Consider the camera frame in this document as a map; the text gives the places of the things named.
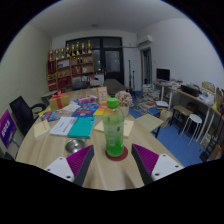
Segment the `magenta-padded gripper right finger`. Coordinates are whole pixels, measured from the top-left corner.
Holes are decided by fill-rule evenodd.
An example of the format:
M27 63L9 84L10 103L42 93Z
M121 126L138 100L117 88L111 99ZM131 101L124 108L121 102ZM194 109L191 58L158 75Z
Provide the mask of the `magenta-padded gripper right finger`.
M137 144L132 145L131 153L145 185L164 178L183 168L182 165L169 155L165 153L158 155Z

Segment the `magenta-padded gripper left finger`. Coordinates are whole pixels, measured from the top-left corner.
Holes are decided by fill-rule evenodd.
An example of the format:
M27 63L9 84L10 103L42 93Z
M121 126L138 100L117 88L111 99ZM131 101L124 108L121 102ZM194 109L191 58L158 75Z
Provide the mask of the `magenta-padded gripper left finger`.
M90 145L67 158L58 157L45 170L78 186L82 186L93 156L94 146Z

